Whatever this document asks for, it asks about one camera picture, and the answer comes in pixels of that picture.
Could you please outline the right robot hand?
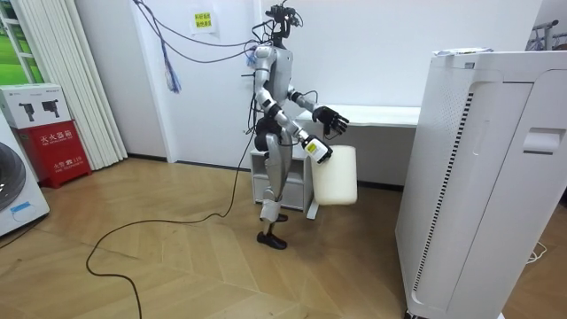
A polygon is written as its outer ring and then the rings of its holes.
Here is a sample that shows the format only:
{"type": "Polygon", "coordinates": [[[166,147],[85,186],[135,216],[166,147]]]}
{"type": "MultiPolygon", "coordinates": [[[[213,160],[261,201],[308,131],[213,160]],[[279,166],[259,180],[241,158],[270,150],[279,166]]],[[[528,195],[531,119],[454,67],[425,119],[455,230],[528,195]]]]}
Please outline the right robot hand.
{"type": "Polygon", "coordinates": [[[302,148],[307,155],[317,164],[321,164],[328,160],[333,150],[318,136],[310,135],[301,142],[302,148]]]}

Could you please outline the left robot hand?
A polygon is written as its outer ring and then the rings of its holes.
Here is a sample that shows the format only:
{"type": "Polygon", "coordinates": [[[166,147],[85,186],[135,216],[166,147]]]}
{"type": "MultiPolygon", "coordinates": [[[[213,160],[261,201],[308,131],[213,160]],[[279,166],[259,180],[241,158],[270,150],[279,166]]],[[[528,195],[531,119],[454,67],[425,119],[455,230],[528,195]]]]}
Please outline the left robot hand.
{"type": "Polygon", "coordinates": [[[320,106],[312,112],[313,122],[323,125],[323,134],[329,135],[332,131],[338,135],[346,132],[349,120],[328,106],[320,106]]]}

